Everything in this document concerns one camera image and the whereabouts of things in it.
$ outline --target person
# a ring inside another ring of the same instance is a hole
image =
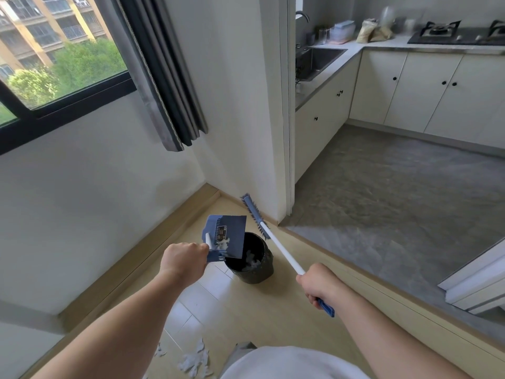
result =
[[[82,331],[34,379],[141,379],[153,358],[176,299],[204,273],[209,247],[170,245],[160,272]],[[309,301],[331,305],[379,379],[469,379],[458,367],[412,337],[325,265],[316,263],[296,281]],[[368,378],[358,367],[319,351],[260,347],[232,363],[221,379]]]

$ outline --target person's left hand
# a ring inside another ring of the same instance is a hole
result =
[[[175,274],[184,287],[190,286],[204,274],[208,253],[206,243],[173,243],[161,258],[160,274]]]

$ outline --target plastic storage box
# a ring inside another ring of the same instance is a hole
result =
[[[330,43],[343,44],[352,39],[356,24],[350,19],[338,24],[330,30]]]

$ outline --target black cooktop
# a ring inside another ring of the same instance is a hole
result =
[[[459,21],[450,24],[428,22],[423,29],[414,33],[408,43],[505,46],[505,23],[495,20],[489,28],[460,28]]]

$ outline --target curtain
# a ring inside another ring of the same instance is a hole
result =
[[[208,132],[163,0],[95,0],[166,150]]]

